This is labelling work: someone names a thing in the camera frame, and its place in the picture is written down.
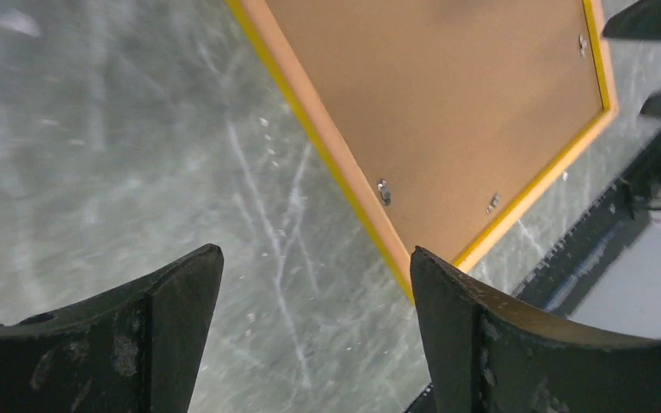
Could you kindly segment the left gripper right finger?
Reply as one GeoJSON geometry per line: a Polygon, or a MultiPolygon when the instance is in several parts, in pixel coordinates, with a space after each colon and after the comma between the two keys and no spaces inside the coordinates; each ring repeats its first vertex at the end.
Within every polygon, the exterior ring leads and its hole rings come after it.
{"type": "Polygon", "coordinates": [[[440,412],[661,412],[661,339],[554,316],[424,248],[410,271],[440,412]]]}

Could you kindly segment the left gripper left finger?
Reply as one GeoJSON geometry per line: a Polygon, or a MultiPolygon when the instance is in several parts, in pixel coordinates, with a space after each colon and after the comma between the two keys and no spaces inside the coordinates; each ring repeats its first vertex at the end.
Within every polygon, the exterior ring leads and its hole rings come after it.
{"type": "Polygon", "coordinates": [[[0,324],[0,412],[185,412],[222,278],[207,244],[73,305],[0,324]]]}

